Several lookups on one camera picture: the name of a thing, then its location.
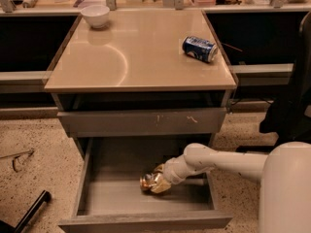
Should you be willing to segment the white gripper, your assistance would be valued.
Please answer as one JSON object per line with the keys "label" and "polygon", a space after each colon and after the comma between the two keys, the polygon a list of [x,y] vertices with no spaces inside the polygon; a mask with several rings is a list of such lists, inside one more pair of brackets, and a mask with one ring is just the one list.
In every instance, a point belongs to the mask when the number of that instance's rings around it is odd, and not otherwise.
{"label": "white gripper", "polygon": [[161,163],[154,168],[151,192],[160,194],[171,188],[171,184],[183,182],[190,175],[190,168],[184,157],[178,156]]}

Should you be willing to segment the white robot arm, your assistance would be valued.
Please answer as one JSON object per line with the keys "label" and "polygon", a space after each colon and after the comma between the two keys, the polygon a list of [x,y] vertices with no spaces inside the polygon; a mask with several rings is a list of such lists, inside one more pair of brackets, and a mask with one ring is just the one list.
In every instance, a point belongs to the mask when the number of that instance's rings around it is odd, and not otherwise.
{"label": "white robot arm", "polygon": [[259,233],[311,233],[311,145],[289,142],[269,154],[186,146],[159,165],[151,191],[161,193],[187,177],[218,168],[260,182]]}

